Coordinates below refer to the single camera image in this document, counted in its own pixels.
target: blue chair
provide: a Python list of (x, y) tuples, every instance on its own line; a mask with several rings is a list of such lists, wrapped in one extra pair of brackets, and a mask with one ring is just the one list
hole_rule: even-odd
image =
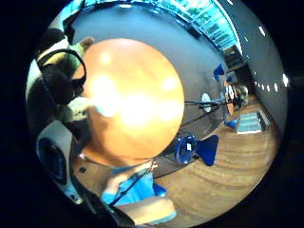
[(222, 65), (218, 65), (218, 67), (213, 71), (214, 78), (219, 82), (219, 75), (224, 75), (225, 71), (222, 68)]
[(187, 135), (178, 139), (175, 158), (180, 164), (187, 164), (196, 153), (206, 165), (211, 166), (215, 162), (219, 137), (213, 135), (205, 140), (197, 141), (194, 135)]

